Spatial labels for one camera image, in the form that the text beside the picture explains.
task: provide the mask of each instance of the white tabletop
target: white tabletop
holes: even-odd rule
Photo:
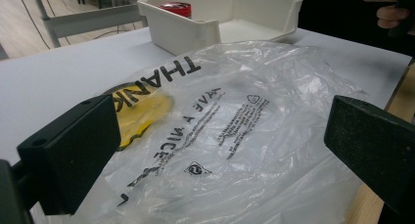
[[[298,29],[285,43],[322,48],[333,70],[384,108],[410,57]],[[76,104],[136,70],[173,56],[151,42],[148,28],[0,62],[0,158],[20,160],[16,146]]]

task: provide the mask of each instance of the white tray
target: white tray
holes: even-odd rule
[[[187,2],[192,18],[158,8]],[[174,55],[218,43],[278,40],[296,31],[302,0],[139,0],[152,40]]]

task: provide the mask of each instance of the plastic bag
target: plastic bag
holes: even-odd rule
[[[171,106],[129,136],[76,215],[40,223],[344,222],[360,180],[323,136],[334,95],[365,93],[317,48],[220,44],[125,82],[111,90],[120,112],[152,96]]]

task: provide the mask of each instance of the red object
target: red object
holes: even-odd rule
[[[170,11],[176,15],[192,18],[192,6],[185,2],[165,2],[159,5],[159,8]]]

